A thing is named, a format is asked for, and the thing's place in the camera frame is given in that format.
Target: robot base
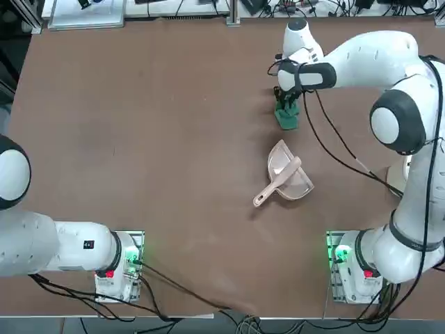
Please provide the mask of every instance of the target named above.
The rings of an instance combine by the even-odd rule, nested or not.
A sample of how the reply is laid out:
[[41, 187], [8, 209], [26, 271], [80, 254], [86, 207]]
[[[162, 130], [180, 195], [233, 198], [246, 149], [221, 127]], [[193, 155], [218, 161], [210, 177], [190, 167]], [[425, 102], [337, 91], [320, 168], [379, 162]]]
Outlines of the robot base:
[[[96, 293], [112, 296], [124, 301], [137, 301], [140, 297], [139, 275], [142, 266], [132, 260], [143, 260], [144, 231], [116, 231], [122, 243], [122, 254], [118, 267], [107, 272], [106, 277], [95, 274]], [[97, 298], [101, 303], [118, 303], [112, 299]]]
[[327, 231], [326, 242], [332, 298], [342, 303], [369, 304], [382, 289], [382, 276], [366, 278], [357, 263], [354, 246], [359, 231]]

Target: green led light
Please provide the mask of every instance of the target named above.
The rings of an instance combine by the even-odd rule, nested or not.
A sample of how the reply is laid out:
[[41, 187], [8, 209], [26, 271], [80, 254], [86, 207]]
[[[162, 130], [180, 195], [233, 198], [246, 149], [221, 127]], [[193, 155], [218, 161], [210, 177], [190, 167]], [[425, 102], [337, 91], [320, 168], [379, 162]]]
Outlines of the green led light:
[[335, 249], [335, 256], [338, 260], [346, 261], [351, 248], [347, 245], [338, 245]]

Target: black cable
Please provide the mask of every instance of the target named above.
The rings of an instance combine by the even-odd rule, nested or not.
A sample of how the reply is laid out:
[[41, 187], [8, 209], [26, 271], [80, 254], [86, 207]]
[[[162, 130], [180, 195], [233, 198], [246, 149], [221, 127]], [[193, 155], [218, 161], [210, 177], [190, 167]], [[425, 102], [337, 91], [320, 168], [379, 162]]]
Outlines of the black cable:
[[[87, 297], [80, 297], [80, 296], [77, 296], [76, 294], [74, 294], [74, 293], [72, 293], [72, 292], [70, 292], [70, 291], [67, 291], [66, 289], [61, 289], [61, 290], [63, 290], [63, 291], [65, 291], [65, 292], [67, 292], [68, 294], [63, 294], [63, 293], [61, 293], [61, 292], [57, 292], [57, 291], [54, 291], [54, 290], [52, 290], [52, 289], [49, 289], [48, 287], [46, 287], [45, 286], [45, 283], [43, 283], [43, 282], [40, 282], [39, 280], [35, 280], [34, 279], [34, 281], [41, 287], [41, 288], [43, 288], [43, 290], [45, 290], [45, 291], [48, 291], [48, 292], [50, 292], [50, 293], [52, 293], [52, 294], [55, 294], [55, 295], [58, 295], [58, 296], [64, 296], [64, 297], [67, 297], [67, 298], [70, 298], [70, 299], [76, 299], [76, 300], [79, 300], [79, 301], [81, 301], [82, 303], [84, 303], [85, 305], [87, 305], [89, 308], [91, 308], [92, 310], [94, 310], [98, 315], [100, 315], [101, 317], [103, 317], [103, 318], [105, 318], [105, 319], [107, 319], [107, 320], [119, 320], [119, 321], [121, 321], [121, 322], [133, 322], [136, 318], [134, 318], [134, 319], [123, 319], [123, 318], [120, 318], [119, 316], [117, 316], [108, 306], [106, 306], [106, 305], [104, 305], [103, 303], [101, 303], [101, 302], [99, 302], [99, 301], [96, 301], [96, 300], [94, 300], [94, 299], [91, 299], [91, 298], [87, 298]], [[113, 317], [109, 317], [109, 316], [107, 316], [107, 315], [105, 315], [103, 312], [101, 312], [101, 311], [99, 311], [97, 308], [95, 308], [94, 306], [92, 306], [92, 305], [90, 305], [89, 303], [87, 303], [87, 301], [89, 301], [89, 302], [91, 302], [91, 303], [94, 303], [94, 304], [96, 304], [96, 305], [99, 305], [99, 306], [101, 306], [101, 307], [103, 307], [105, 310], [107, 310]]]
[[220, 13], [218, 12], [218, 8], [216, 7], [216, 0], [211, 0], [213, 7], [215, 8], [215, 12], [217, 16], [220, 16]]
[[331, 3], [333, 3], [333, 4], [335, 4], [335, 5], [337, 5], [337, 9], [335, 10], [335, 12], [334, 12], [334, 14], [337, 16], [337, 11], [339, 10], [339, 8], [340, 9], [342, 9], [342, 11], [343, 11], [343, 13], [344, 14], [346, 14], [346, 11], [343, 9], [343, 7], [341, 6], [341, 4], [340, 4], [340, 0], [339, 0], [339, 2], [335, 2], [335, 1], [333, 1], [333, 0], [327, 0], [328, 2], [331, 2]]
[[14, 79], [15, 83], [19, 83], [20, 74], [15, 69], [14, 65], [10, 62], [6, 53], [0, 48], [0, 63], [6, 68], [6, 71]]
[[290, 327], [290, 329], [287, 329], [283, 332], [265, 332], [261, 329], [259, 321], [257, 321], [255, 318], [252, 318], [252, 321], [257, 325], [258, 331], [261, 334], [292, 334], [292, 332], [294, 332], [299, 326], [303, 327], [304, 323], [306, 322], [306, 320], [297, 321]]
[[182, 3], [184, 2], [184, 0], [181, 0], [181, 2], [179, 3], [178, 9], [176, 9], [176, 14], [175, 17], [178, 16], [179, 10], [181, 9]]
[[186, 287], [180, 285], [179, 283], [176, 283], [174, 280], [172, 280], [171, 278], [167, 277], [166, 275], [164, 275], [163, 273], [161, 273], [160, 271], [156, 270], [155, 268], [149, 266], [148, 264], [145, 264], [142, 261], [139, 260], [135, 260], [133, 261], [134, 264], [139, 264], [142, 265], [143, 267], [149, 269], [150, 271], [153, 271], [156, 275], [162, 277], [164, 280], [167, 280], [169, 283], [173, 284], [176, 288], [180, 289], [182, 292], [185, 292], [193, 297], [195, 297], [196, 299], [202, 301], [203, 303], [206, 303], [207, 305], [210, 305], [214, 308], [219, 308], [222, 310], [229, 310], [230, 308], [228, 308], [227, 306], [223, 306], [223, 305], [218, 305], [217, 303], [214, 303], [212, 301], [209, 301], [208, 299], [205, 299], [204, 297], [201, 297], [199, 294], [196, 294], [195, 292], [187, 289]]
[[284, 10], [286, 11], [287, 16], [289, 17], [289, 19], [291, 18], [291, 14], [289, 14], [289, 11], [287, 10], [287, 6], [286, 4], [283, 2], [283, 6], [284, 6]]
[[147, 307], [145, 307], [145, 306], [141, 306], [141, 305], [137, 305], [137, 304], [134, 304], [134, 303], [131, 303], [131, 302], [129, 302], [129, 301], [124, 301], [123, 299], [119, 299], [119, 298], [115, 298], [115, 297], [113, 297], [113, 296], [107, 296], [107, 295], [104, 295], [104, 294], [97, 294], [97, 293], [93, 293], [93, 292], [84, 292], [84, 291], [79, 291], [79, 290], [75, 290], [75, 289], [71, 289], [71, 288], [69, 288], [69, 287], [65, 287], [65, 286], [63, 286], [63, 285], [58, 285], [58, 284], [55, 284], [55, 283], [52, 283], [52, 282], [50, 282], [48, 279], [46, 279], [46, 278], [44, 278], [44, 277], [42, 277], [42, 276], [40, 276], [40, 275], [38, 275], [40, 278], [35, 278], [33, 275], [30, 275], [30, 277], [37, 283], [37, 284], [45, 284], [45, 285], [48, 285], [48, 286], [50, 286], [50, 287], [55, 287], [56, 289], [61, 289], [61, 290], [63, 290], [63, 291], [66, 291], [66, 292], [68, 292], [68, 293], [72, 293], [72, 294], [76, 294], [76, 295], [84, 295], [84, 296], [91, 296], [91, 297], [94, 297], [94, 298], [99, 298], [99, 297], [102, 297], [102, 298], [105, 298], [105, 299], [111, 299], [111, 300], [113, 300], [113, 301], [118, 301], [118, 302], [120, 302], [120, 303], [123, 303], [123, 304], [125, 304], [125, 305], [128, 305], [128, 306], [131, 306], [131, 307], [133, 307], [133, 308], [139, 308], [139, 309], [141, 309], [141, 310], [146, 310], [146, 311], [148, 311], [148, 312], [151, 312], [151, 313], [153, 313], [153, 314], [156, 314], [156, 311], [155, 310], [153, 310], [153, 309], [151, 309], [151, 308], [147, 308]]
[[177, 324], [177, 322], [173, 323], [173, 324], [168, 324], [168, 325], [164, 325], [164, 326], [159, 326], [159, 327], [155, 327], [155, 328], [151, 328], [151, 329], [146, 329], [144, 331], [136, 331], [136, 334], [145, 334], [145, 333], [152, 333], [152, 332], [157, 332], [157, 331], [161, 331], [165, 328], [172, 328], [173, 326], [175, 326]]
[[303, 17], [304, 17], [305, 19], [307, 19], [307, 16], [306, 16], [305, 12], [303, 12], [301, 9], [299, 9], [299, 8], [297, 8], [297, 7], [295, 7], [295, 10], [296, 10], [296, 12], [302, 13], [302, 14], [303, 14]]
[[227, 318], [230, 319], [230, 321], [232, 321], [232, 322], [235, 324], [235, 326], [238, 327], [238, 323], [237, 323], [236, 320], [233, 318], [233, 316], [231, 316], [229, 313], [227, 313], [227, 312], [225, 312], [225, 311], [223, 311], [223, 310], [220, 310], [219, 313], [224, 314]]
[[311, 0], [307, 0], [308, 4], [311, 6], [311, 10], [309, 11], [310, 13], [313, 13], [315, 17], [317, 17], [317, 12], [316, 9], [314, 7], [314, 5], [312, 4]]
[[365, 172], [362, 172], [361, 170], [358, 170], [358, 169], [356, 169], [356, 168], [354, 168], [354, 167], [348, 165], [346, 162], [343, 162], [342, 160], [340, 160], [339, 158], [337, 158], [334, 154], [332, 154], [332, 153], [328, 150], [328, 148], [325, 146], [325, 144], [321, 141], [320, 137], [318, 136], [318, 134], [317, 134], [317, 132], [316, 132], [316, 130], [315, 130], [314, 124], [312, 123], [312, 120], [311, 120], [311, 118], [310, 118], [310, 116], [309, 116], [309, 112], [308, 112], [308, 110], [307, 110], [307, 103], [306, 103], [306, 93], [303, 93], [302, 95], [303, 95], [303, 105], [304, 105], [304, 107], [305, 107], [305, 113], [306, 113], [306, 117], [307, 117], [307, 121], [308, 121], [308, 123], [309, 123], [309, 126], [311, 127], [312, 132], [314, 133], [314, 136], [315, 136], [315, 138], [317, 139], [318, 143], [319, 143], [320, 146], [325, 150], [325, 152], [328, 153], [328, 154], [329, 154], [335, 161], [337, 161], [339, 164], [341, 164], [342, 166], [346, 167], [347, 169], [350, 169], [350, 170], [352, 170], [352, 171], [354, 171], [354, 172], [356, 172], [356, 173], [359, 173], [360, 175], [363, 175], [364, 177], [367, 177], [367, 178], [369, 178], [369, 179], [375, 180], [375, 181], [377, 181], [377, 182], [379, 182], [379, 183], [381, 183], [381, 184], [383, 184], [383, 185], [385, 185], [385, 186], [390, 186], [390, 185], [387, 184], [385, 181], [382, 181], [382, 180], [379, 179], [379, 178], [376, 179], [376, 178], [374, 178], [374, 176], [369, 175], [369, 174], [367, 174], [367, 173], [365, 173]]
[[[345, 147], [345, 149], [349, 152], [350, 156], [355, 159], [358, 160], [357, 157], [355, 156], [355, 154], [350, 150], [350, 148], [348, 147], [348, 145], [346, 144], [346, 142], [343, 140], [343, 137], [340, 135], [339, 131], [337, 130], [337, 128], [335, 127], [334, 123], [331, 121], [330, 117], [327, 115], [325, 107], [323, 106], [323, 103], [321, 101], [320, 95], [318, 94], [318, 91], [315, 90], [315, 94], [317, 96], [317, 100], [318, 103], [320, 104], [320, 108], [321, 108], [321, 112], [323, 113], [323, 115], [325, 116], [327, 122], [329, 123], [329, 125], [331, 126], [331, 128], [334, 130], [335, 134], [337, 135], [337, 137], [340, 139], [341, 143], [343, 144], [343, 146]], [[372, 171], [368, 172], [369, 175], [371, 175], [372, 179], [379, 181], [380, 183], [382, 183], [383, 185], [385, 185], [389, 190], [393, 191], [396, 195], [402, 197], [403, 193], [398, 190], [397, 188], [393, 187], [392, 185], [390, 185], [389, 183], [381, 180], [375, 173], [373, 173]]]
[[389, 4], [388, 10], [386, 12], [384, 12], [382, 16], [386, 16], [386, 14], [389, 13], [389, 11], [393, 8], [393, 5], [394, 5], [393, 0], [391, 0], [391, 3]]
[[[440, 73], [437, 71], [436, 67], [431, 62], [432, 59], [431, 56], [420, 57], [420, 58], [430, 67], [437, 81], [437, 90], [439, 91], [439, 103], [437, 106], [437, 122], [436, 122], [434, 138], [439, 138], [440, 122], [442, 119], [442, 107], [444, 104], [444, 96], [442, 92], [442, 79], [440, 77]], [[426, 183], [426, 199], [425, 199], [425, 224], [423, 227], [423, 246], [421, 251], [419, 270], [417, 272], [416, 279], [412, 283], [410, 289], [407, 291], [406, 295], [389, 311], [389, 315], [394, 313], [408, 299], [408, 297], [411, 295], [411, 293], [414, 291], [417, 284], [419, 283], [420, 277], [422, 276], [423, 265], [425, 264], [425, 257], [426, 257], [426, 246], [428, 244], [428, 225], [430, 218], [430, 198], [431, 198], [431, 183], [432, 183], [431, 181], [432, 181], [432, 173], [434, 171], [438, 142], [439, 141], [432, 142], [430, 167], [428, 169], [428, 176], [426, 181], [427, 183]]]
[[264, 5], [263, 10], [259, 13], [258, 17], [261, 17], [263, 15], [264, 11], [266, 10], [267, 6], [269, 6], [271, 1], [272, 0], [267, 1], [267, 4]]
[[81, 325], [82, 325], [83, 332], [84, 332], [85, 334], [89, 334], [88, 331], [86, 330], [85, 324], [83, 323], [83, 319], [82, 319], [82, 318], [79, 318], [79, 319], [80, 319], [80, 321], [81, 321]]
[[298, 330], [298, 332], [296, 334], [301, 334], [301, 331], [303, 330], [303, 327], [305, 327], [305, 324], [303, 324], [300, 329]]
[[170, 334], [170, 332], [171, 331], [173, 331], [173, 328], [175, 327], [177, 325], [177, 323], [176, 324], [174, 324], [168, 331], [167, 331], [167, 333], [166, 334]]
[[146, 280], [144, 277], [142, 277], [142, 276], [139, 276], [139, 279], [141, 280], [141, 282], [142, 283], [144, 283], [144, 285], [146, 286], [146, 288], [147, 288], [147, 290], [148, 290], [148, 292], [149, 292], [149, 295], [150, 295], [150, 298], [151, 298], [151, 300], [152, 300], [152, 304], [153, 304], [153, 307], [154, 307], [154, 309], [155, 309], [155, 311], [156, 311], [156, 315], [159, 317], [159, 319], [161, 319], [162, 321], [164, 321], [164, 322], [176, 322], [177, 320], [176, 319], [171, 319], [171, 318], [169, 318], [167, 315], [165, 315], [165, 314], [163, 314], [162, 312], [161, 312], [161, 310], [159, 309], [159, 306], [158, 306], [158, 303], [156, 302], [156, 298], [154, 297], [154, 292], [153, 292], [153, 289], [152, 289], [152, 287], [150, 286], [150, 284], [148, 283], [148, 280]]
[[[280, 59], [280, 60], [278, 60], [278, 61], [275, 61], [275, 62], [268, 68], [268, 70], [267, 70], [267, 74], [276, 77], [276, 76], [277, 76], [277, 73], [271, 73], [270, 70], [271, 70], [273, 67], [275, 67], [276, 65], [278, 65], [278, 64], [280, 64], [280, 63], [283, 63], [284, 61], [291, 61], [292, 63], [296, 63], [296, 62], [294, 62], [294, 61], [292, 61], [292, 60], [289, 60], [289, 59], [284, 59], [284, 60], [283, 60], [283, 59]], [[308, 110], [307, 110], [306, 95], [305, 95], [305, 93], [307, 93], [307, 92], [306, 92], [306, 91], [303, 92], [303, 103], [304, 103], [304, 105], [305, 105], [305, 113], [306, 113], [306, 116], [307, 116], [307, 118], [308, 118], [309, 125], [311, 126], [311, 129], [312, 129], [312, 131], [313, 131], [313, 133], [314, 133], [314, 135], [315, 135], [315, 137], [316, 137], [318, 143], [320, 143], [321, 147], [322, 147], [322, 148], [323, 148], [323, 149], [324, 149], [324, 150], [325, 150], [325, 151], [326, 151], [326, 152], [327, 152], [327, 153], [328, 153], [328, 154], [329, 154], [335, 161], [337, 161], [339, 164], [345, 166], [346, 168], [348, 168], [348, 169], [350, 169], [350, 170], [355, 171], [356, 173], [359, 173], [360, 175], [363, 175], [363, 176], [365, 176], [365, 177], [367, 177], [367, 178], [370, 178], [370, 179], [372, 179], [372, 180], [375, 180], [375, 181], [377, 181], [377, 182], [383, 184], [383, 185], [386, 186], [389, 190], [393, 191], [397, 196], [402, 197], [402, 196], [403, 196], [403, 193], [402, 193], [400, 190], [398, 190], [397, 188], [393, 187], [393, 186], [390, 185], [389, 183], [387, 183], [387, 182], [381, 180], [375, 173], [373, 173], [373, 172], [371, 172], [371, 171], [369, 171], [369, 173], [364, 173], [364, 172], [362, 172], [362, 171], [360, 171], [360, 170], [358, 170], [358, 169], [356, 169], [356, 168], [353, 168], [352, 166], [349, 166], [347, 163], [343, 162], [342, 160], [340, 160], [339, 158], [337, 158], [336, 156], [334, 156], [334, 155], [333, 155], [333, 154], [326, 148], [326, 146], [322, 143], [320, 137], [319, 137], [318, 134], [316, 133], [315, 127], [314, 127], [314, 125], [312, 124], [312, 121], [310, 120], [309, 112], [308, 112]], [[322, 110], [323, 114], [325, 115], [325, 117], [326, 117], [326, 118], [328, 119], [328, 121], [330, 122], [330, 119], [329, 119], [329, 117], [327, 116], [327, 113], [326, 113], [325, 110], [324, 110], [323, 103], [321, 102], [321, 99], [320, 99], [318, 93], [317, 93], [317, 98], [318, 98], [318, 102], [319, 102], [319, 104], [320, 104], [320, 107], [321, 107], [321, 110]], [[337, 136], [339, 136], [339, 138], [340, 138], [341, 136], [340, 136], [339, 132], [335, 129], [335, 126], [332, 124], [332, 122], [330, 122], [330, 125], [333, 127], [333, 129], [334, 129], [335, 132], [337, 133]]]

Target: black band on robot arm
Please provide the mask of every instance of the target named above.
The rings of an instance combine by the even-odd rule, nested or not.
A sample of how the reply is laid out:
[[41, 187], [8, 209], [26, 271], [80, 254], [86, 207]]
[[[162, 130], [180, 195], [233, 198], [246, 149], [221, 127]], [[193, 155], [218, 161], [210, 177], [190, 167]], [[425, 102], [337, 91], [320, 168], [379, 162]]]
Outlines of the black band on robot arm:
[[[383, 227], [383, 230], [385, 230], [389, 226], [389, 230], [391, 231], [394, 238], [397, 239], [400, 243], [407, 246], [408, 248], [411, 248], [415, 251], [421, 252], [423, 250], [423, 244], [420, 244], [418, 242], [412, 241], [411, 239], [405, 237], [398, 229], [396, 224], [394, 224], [394, 210], [391, 213], [391, 218], [389, 219], [389, 224]], [[426, 244], [426, 252], [434, 252], [442, 245], [442, 241], [434, 242]]]

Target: green object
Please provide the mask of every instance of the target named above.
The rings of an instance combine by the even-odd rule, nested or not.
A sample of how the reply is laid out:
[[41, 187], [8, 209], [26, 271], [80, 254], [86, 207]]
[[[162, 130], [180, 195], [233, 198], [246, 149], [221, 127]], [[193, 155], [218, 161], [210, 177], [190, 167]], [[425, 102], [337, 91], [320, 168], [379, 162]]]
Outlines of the green object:
[[275, 117], [283, 130], [292, 130], [298, 127], [298, 114], [300, 109], [297, 106], [297, 100], [294, 99], [289, 106], [289, 101], [284, 101], [284, 108], [280, 101], [275, 103]]

